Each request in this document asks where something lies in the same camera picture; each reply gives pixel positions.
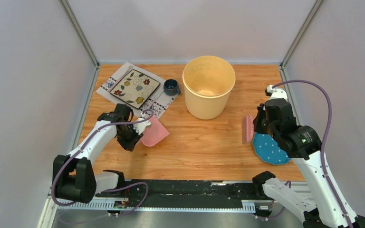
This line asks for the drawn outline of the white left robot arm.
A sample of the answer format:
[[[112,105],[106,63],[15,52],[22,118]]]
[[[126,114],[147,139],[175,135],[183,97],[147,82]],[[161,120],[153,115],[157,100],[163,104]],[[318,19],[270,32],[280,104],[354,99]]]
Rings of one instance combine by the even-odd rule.
[[[121,197],[126,191],[122,172],[104,170],[95,174],[93,165],[99,154],[112,140],[116,139],[126,151],[133,151],[143,137],[143,132],[154,115],[150,109],[141,117],[132,120],[134,112],[125,104],[117,104],[109,113],[102,113],[88,136],[66,155],[58,155],[53,161],[51,197],[59,206],[70,206],[76,202],[89,203],[101,192],[110,192]]]

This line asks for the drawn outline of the pink dustpan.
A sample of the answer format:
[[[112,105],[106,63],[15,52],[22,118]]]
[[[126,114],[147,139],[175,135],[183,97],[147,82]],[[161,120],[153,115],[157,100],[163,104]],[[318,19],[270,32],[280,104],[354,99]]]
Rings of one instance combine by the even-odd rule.
[[[170,133],[156,117],[152,117],[149,121],[151,125],[144,130],[140,142],[146,147],[154,147]]]

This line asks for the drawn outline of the pink hand brush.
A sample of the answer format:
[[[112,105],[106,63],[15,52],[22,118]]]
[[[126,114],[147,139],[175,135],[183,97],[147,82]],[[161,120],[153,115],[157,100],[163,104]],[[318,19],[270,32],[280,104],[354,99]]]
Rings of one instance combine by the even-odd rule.
[[[250,143],[254,135],[253,116],[248,114],[241,121],[242,144]]]

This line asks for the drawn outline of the cream plastic bucket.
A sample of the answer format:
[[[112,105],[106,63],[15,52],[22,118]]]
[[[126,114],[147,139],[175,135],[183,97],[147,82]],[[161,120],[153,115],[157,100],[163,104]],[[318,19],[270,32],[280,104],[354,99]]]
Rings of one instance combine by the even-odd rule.
[[[182,82],[188,111],[196,118],[210,120],[224,110],[235,86],[236,74],[226,60],[201,56],[185,66]]]

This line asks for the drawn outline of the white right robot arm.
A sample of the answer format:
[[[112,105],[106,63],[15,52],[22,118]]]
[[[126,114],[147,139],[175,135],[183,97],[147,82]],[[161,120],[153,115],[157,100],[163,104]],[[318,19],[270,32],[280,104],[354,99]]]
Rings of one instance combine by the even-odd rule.
[[[258,199],[278,201],[305,228],[365,228],[365,217],[357,215],[345,200],[325,158],[322,142],[310,126],[298,125],[291,104],[271,99],[257,107],[254,131],[270,135],[299,168],[314,202],[282,184],[270,171],[253,177],[252,193]]]

